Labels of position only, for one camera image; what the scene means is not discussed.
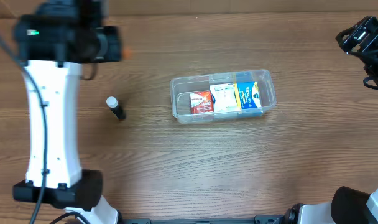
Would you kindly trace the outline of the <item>orange tablet tube white cap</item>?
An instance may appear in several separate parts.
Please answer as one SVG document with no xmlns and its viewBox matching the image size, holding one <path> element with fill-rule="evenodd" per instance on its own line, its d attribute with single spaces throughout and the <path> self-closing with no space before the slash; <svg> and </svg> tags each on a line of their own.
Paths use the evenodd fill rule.
<svg viewBox="0 0 378 224">
<path fill-rule="evenodd" d="M 130 60 L 132 58 L 132 50 L 129 47 L 122 48 L 122 59 Z"/>
</svg>

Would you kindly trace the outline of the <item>dark syrup bottle white cap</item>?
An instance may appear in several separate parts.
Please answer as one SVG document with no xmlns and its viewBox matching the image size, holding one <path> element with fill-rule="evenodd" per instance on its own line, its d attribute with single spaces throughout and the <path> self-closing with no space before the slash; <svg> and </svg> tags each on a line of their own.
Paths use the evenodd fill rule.
<svg viewBox="0 0 378 224">
<path fill-rule="evenodd" d="M 118 120 L 125 120 L 126 114 L 117 98 L 114 96 L 109 96 L 106 99 L 106 104 L 109 106 L 109 109 L 114 113 Z"/>
</svg>

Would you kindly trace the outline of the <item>clear plastic container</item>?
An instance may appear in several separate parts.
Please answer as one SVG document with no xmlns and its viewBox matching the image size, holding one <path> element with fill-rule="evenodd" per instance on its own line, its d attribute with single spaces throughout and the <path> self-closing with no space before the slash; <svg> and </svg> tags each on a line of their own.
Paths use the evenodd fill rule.
<svg viewBox="0 0 378 224">
<path fill-rule="evenodd" d="M 272 78 L 268 70 L 255 71 L 260 76 L 259 88 L 264 113 L 276 106 L 277 99 Z M 233 83 L 235 72 L 197 75 L 192 77 L 174 78 L 170 83 L 172 114 L 179 123 L 204 123 L 222 119 L 238 119 L 237 111 L 224 113 L 192 114 L 190 93 L 195 91 L 210 91 L 210 85 Z"/>
</svg>

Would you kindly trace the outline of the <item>red medicine box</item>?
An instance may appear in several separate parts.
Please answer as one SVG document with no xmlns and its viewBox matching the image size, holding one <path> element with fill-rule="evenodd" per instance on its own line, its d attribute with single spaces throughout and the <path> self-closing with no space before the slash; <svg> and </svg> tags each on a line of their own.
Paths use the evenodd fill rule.
<svg viewBox="0 0 378 224">
<path fill-rule="evenodd" d="M 213 109 L 213 97 L 208 91 L 195 91 L 190 93 L 191 113 L 211 113 Z"/>
</svg>

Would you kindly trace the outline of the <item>white plaster box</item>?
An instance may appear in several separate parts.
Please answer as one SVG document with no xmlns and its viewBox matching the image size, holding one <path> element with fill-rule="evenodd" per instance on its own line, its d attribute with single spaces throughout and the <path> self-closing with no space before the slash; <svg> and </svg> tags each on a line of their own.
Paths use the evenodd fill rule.
<svg viewBox="0 0 378 224">
<path fill-rule="evenodd" d="M 238 111 L 233 83 L 210 85 L 215 113 Z"/>
</svg>

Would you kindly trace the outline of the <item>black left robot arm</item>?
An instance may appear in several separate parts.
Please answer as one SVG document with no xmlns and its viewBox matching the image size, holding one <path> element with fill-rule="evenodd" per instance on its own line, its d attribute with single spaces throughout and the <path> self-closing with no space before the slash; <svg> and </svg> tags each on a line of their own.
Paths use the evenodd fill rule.
<svg viewBox="0 0 378 224">
<path fill-rule="evenodd" d="M 118 30 L 102 16 L 24 15 L 14 28 L 25 72 L 30 113 L 30 159 L 15 200 L 63 209 L 83 223 L 118 223 L 103 197 L 103 176 L 80 165 L 76 104 L 84 64 L 121 59 Z"/>
</svg>

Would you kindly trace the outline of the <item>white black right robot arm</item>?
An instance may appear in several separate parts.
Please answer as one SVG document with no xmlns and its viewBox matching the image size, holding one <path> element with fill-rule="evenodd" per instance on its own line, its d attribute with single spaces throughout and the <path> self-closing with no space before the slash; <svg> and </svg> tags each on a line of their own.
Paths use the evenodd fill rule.
<svg viewBox="0 0 378 224">
<path fill-rule="evenodd" d="M 356 25 L 340 32 L 336 40 L 341 49 L 363 61 L 368 77 L 364 86 L 378 90 L 378 25 Z M 378 223 L 378 188 L 367 194 L 340 187 L 331 202 L 317 205 L 296 204 L 285 215 L 270 223 Z"/>
</svg>

